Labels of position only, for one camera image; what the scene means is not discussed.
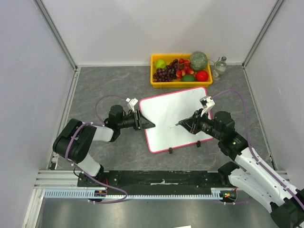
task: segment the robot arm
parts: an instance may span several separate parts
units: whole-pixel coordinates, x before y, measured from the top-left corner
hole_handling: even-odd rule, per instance
[[[83,124],[82,121],[71,119],[53,143],[53,151],[65,157],[68,144],[76,130]],[[92,141],[114,142],[123,128],[132,127],[134,130],[155,127],[155,124],[146,119],[140,110],[130,109],[126,114],[123,107],[113,105],[109,117],[105,119],[105,126],[88,125],[81,129],[77,140],[72,143],[68,159],[77,164],[83,171],[97,179],[103,175],[104,168],[88,153]]]
[[[203,131],[219,140],[221,151],[250,173],[246,174],[237,164],[229,162],[218,170],[223,179],[260,202],[280,228],[300,225],[304,221],[304,210],[296,198],[303,203],[304,190],[298,190],[278,175],[248,146],[247,140],[235,131],[235,122],[230,113],[217,112],[214,119],[210,120],[206,110],[214,106],[213,100],[204,97],[200,102],[202,109],[176,125],[181,125],[191,134]]]

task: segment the red tomato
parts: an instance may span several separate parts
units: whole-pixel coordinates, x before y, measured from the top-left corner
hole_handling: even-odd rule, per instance
[[[195,78],[198,82],[206,82],[209,76],[205,70],[200,70],[199,72],[196,73]]]

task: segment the metal table surface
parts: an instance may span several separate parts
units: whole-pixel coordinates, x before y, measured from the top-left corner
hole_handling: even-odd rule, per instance
[[[249,134],[252,144],[259,155],[270,164],[269,154],[258,122],[250,91],[241,66],[227,66],[225,75],[207,88],[209,95],[215,95],[225,89],[239,90],[246,101],[249,116]],[[155,89],[150,84],[149,66],[112,66],[83,67],[80,71],[69,118],[81,121],[98,122],[94,105],[98,97],[116,94],[125,97],[136,97],[138,100],[161,95],[181,89]],[[223,110],[231,113],[236,122],[236,130],[243,136],[245,132],[244,108],[237,94],[228,93],[216,98],[212,113]],[[106,118],[110,107],[126,102],[116,97],[104,99],[98,112]],[[230,159],[218,148],[217,140],[175,149],[173,154],[161,152],[152,154],[148,150],[144,131],[122,129],[115,142],[93,142],[89,153],[106,170],[211,170],[215,171]],[[59,158],[57,169],[70,170],[73,167],[63,158]]]
[[[85,199],[44,199],[36,228],[276,228],[257,201],[224,206],[211,200],[142,200],[93,205]]]

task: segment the cantaloupe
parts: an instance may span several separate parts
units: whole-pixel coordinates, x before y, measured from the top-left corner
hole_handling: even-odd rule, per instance
[[[190,56],[189,60],[190,60],[190,68],[192,68],[194,71],[203,70],[208,64],[207,56],[200,51],[194,52]]]

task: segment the green fruit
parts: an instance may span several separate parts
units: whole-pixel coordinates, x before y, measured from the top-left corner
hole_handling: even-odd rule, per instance
[[[165,60],[159,59],[156,62],[154,62],[154,66],[156,69],[158,69],[158,68],[165,69],[167,64],[166,64]]]
[[[203,70],[208,64],[207,56],[200,51],[194,52],[190,56],[189,60],[190,60],[190,68],[193,69],[194,71]]]
[[[195,77],[193,75],[185,75],[181,78],[182,82],[195,82]]]

